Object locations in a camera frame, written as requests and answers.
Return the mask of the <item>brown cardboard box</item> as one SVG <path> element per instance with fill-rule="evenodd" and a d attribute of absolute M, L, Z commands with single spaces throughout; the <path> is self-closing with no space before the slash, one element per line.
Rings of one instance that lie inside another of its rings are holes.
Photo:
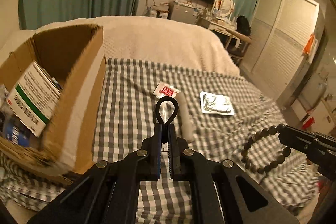
<path fill-rule="evenodd" d="M 93 165 L 92 143 L 106 65 L 103 29 L 80 24 L 34 34 L 1 64 L 1 83 L 13 88 L 33 61 L 60 82 L 60 101 L 39 149 L 1 140 L 1 152 L 37 176 L 69 184 Z"/>

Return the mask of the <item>red white small packet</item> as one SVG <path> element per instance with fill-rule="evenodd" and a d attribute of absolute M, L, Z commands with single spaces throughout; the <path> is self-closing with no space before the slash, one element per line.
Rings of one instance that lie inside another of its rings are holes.
<path fill-rule="evenodd" d="M 170 85 L 168 83 L 165 83 L 165 82 L 161 81 L 156 86 L 156 88 L 153 92 L 153 95 L 156 96 L 158 99 L 162 98 L 162 97 L 175 98 L 176 95 L 180 92 L 181 91 L 179 89 L 173 87 L 173 85 Z"/>

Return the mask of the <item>checkered grey white cloth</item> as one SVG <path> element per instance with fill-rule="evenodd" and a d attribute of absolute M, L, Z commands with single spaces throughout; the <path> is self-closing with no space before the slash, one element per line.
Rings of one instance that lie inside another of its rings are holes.
<path fill-rule="evenodd" d="M 197 71 L 147 61 L 109 59 L 100 97 L 93 159 L 118 161 L 141 146 L 154 131 L 154 89 L 161 82 L 179 90 L 179 136 L 207 159 L 231 159 L 292 214 L 317 195 L 317 174 L 299 152 L 269 173 L 261 168 L 281 155 L 277 136 L 268 136 L 241 152 L 248 138 L 284 121 L 278 106 L 244 77 Z"/>

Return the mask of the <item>silver foil pouch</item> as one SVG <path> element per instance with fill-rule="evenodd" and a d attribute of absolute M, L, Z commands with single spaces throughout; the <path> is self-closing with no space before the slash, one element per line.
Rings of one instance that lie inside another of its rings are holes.
<path fill-rule="evenodd" d="M 229 96 L 201 91 L 201 111 L 203 114 L 233 116 L 235 114 Z"/>

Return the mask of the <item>white sliding wardrobe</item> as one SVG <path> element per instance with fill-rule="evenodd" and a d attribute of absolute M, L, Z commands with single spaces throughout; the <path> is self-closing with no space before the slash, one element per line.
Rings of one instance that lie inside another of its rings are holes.
<path fill-rule="evenodd" d="M 312 62 L 323 26 L 320 5 L 314 0 L 257 0 L 242 72 L 278 106 L 289 105 Z M 315 44 L 306 56 L 302 51 L 311 33 Z"/>

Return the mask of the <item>grey mini fridge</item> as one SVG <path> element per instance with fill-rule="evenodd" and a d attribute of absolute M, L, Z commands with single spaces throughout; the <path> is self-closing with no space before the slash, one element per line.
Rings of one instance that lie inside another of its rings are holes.
<path fill-rule="evenodd" d="M 183 3 L 177 3 L 177 2 L 169 3 L 170 20 L 187 24 L 196 24 L 198 14 L 199 14 L 198 8 L 193 8 Z"/>

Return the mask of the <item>orange paper on wardrobe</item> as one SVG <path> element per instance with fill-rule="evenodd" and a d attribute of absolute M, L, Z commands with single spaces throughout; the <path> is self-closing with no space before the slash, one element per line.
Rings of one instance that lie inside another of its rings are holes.
<path fill-rule="evenodd" d="M 314 44 L 315 44 L 315 34 L 311 33 L 306 45 L 303 48 L 302 53 L 306 56 L 309 56 L 311 53 L 311 50 L 313 49 Z"/>

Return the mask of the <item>grey cylinder tube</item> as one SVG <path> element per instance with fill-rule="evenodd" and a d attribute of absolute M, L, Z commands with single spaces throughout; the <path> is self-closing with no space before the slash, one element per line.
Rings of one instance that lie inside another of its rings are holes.
<path fill-rule="evenodd" d="M 192 143 L 194 141 L 195 126 L 189 117 L 189 108 L 187 106 L 186 97 L 183 92 L 180 92 L 176 95 L 175 99 L 179 105 L 179 115 L 182 122 L 182 137 L 186 139 L 187 143 Z"/>

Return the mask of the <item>black bag on table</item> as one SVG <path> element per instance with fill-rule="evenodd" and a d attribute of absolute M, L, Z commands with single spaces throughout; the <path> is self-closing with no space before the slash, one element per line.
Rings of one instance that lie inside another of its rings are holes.
<path fill-rule="evenodd" d="M 251 35 L 251 27 L 249 21 L 245 16 L 239 15 L 236 19 L 236 31 L 245 36 Z"/>

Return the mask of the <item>wooden dressing table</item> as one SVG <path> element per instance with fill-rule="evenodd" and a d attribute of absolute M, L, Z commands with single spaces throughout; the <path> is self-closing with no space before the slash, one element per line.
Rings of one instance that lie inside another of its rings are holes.
<path fill-rule="evenodd" d="M 243 35 L 240 32 L 226 28 L 221 24 L 202 17 L 199 17 L 196 25 L 213 32 L 220 39 L 223 47 L 229 53 L 234 64 L 240 66 L 249 46 L 252 43 L 252 39 L 249 36 Z"/>

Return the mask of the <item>green white medicine box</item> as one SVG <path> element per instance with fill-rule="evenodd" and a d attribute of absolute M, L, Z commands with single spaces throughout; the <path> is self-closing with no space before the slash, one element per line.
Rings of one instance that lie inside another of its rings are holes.
<path fill-rule="evenodd" d="M 25 127 L 40 137 L 54 114 L 60 95 L 55 79 L 33 61 L 9 92 L 6 102 Z"/>

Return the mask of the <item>oval white vanity mirror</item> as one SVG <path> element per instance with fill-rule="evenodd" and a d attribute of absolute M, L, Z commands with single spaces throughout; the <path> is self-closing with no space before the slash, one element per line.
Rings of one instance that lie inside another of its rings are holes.
<path fill-rule="evenodd" d="M 217 18 L 229 16 L 234 9 L 233 0 L 215 0 L 213 12 Z"/>

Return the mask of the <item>blue packet in box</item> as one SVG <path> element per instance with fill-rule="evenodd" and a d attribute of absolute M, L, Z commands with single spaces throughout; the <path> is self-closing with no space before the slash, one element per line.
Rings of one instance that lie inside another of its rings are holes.
<path fill-rule="evenodd" d="M 4 133 L 5 138 L 13 144 L 22 147 L 28 147 L 30 145 L 30 140 L 27 134 L 11 122 L 5 125 Z"/>

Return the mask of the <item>black handled scissors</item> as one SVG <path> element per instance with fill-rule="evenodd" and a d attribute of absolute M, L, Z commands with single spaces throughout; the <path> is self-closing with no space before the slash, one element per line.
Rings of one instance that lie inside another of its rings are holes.
<path fill-rule="evenodd" d="M 169 151 L 171 147 L 176 146 L 177 137 L 173 121 L 178 114 L 178 110 L 179 105 L 177 100 L 169 96 L 159 98 L 155 106 L 155 117 L 157 120 L 155 126 L 159 130 L 161 143 L 166 144 Z"/>

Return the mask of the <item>cream bed blanket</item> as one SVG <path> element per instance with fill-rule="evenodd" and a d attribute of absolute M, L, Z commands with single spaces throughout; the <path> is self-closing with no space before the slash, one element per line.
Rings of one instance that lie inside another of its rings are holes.
<path fill-rule="evenodd" d="M 220 39 L 197 25 L 148 16 L 100 16 L 54 22 L 36 30 L 15 31 L 1 42 L 1 61 L 28 38 L 58 27 L 97 24 L 103 31 L 105 57 L 163 63 L 227 76 L 240 75 Z"/>

